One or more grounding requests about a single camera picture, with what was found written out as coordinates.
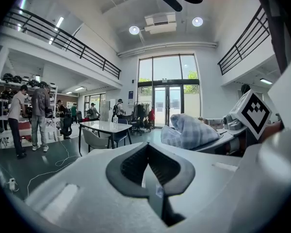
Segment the white cube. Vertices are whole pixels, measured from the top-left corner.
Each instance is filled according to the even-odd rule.
[[[262,135],[272,111],[253,91],[245,93],[230,111],[233,119],[238,119],[247,126],[258,140]]]

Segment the round ceiling light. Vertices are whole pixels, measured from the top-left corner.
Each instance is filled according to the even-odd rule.
[[[192,24],[195,26],[195,27],[199,27],[203,24],[203,19],[200,18],[200,17],[195,17],[192,21]]]
[[[139,34],[139,28],[137,27],[137,26],[131,26],[130,28],[129,28],[129,32],[131,33],[131,34]]]

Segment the balcony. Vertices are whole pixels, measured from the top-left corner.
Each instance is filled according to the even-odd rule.
[[[236,43],[219,61],[221,74],[224,75],[232,70],[269,36],[267,16],[260,7]]]
[[[102,71],[120,78],[121,70],[99,53],[85,45],[64,30],[43,18],[20,8],[12,9],[3,19],[2,26],[23,32],[42,41],[48,42],[63,51],[69,51],[80,59],[85,59]]]

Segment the blue plaid fabric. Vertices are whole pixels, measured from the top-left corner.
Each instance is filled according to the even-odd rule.
[[[186,114],[174,114],[170,120],[176,130],[164,126],[161,133],[162,143],[191,150],[220,137],[212,127]]]

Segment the black metal railing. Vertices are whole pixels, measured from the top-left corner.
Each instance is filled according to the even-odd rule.
[[[222,75],[234,68],[269,36],[267,16],[260,7],[236,43],[219,61]]]
[[[120,78],[121,70],[110,61],[64,30],[27,10],[12,9],[5,16],[2,25],[46,41],[64,51],[70,51],[80,59],[91,62],[117,79]]]

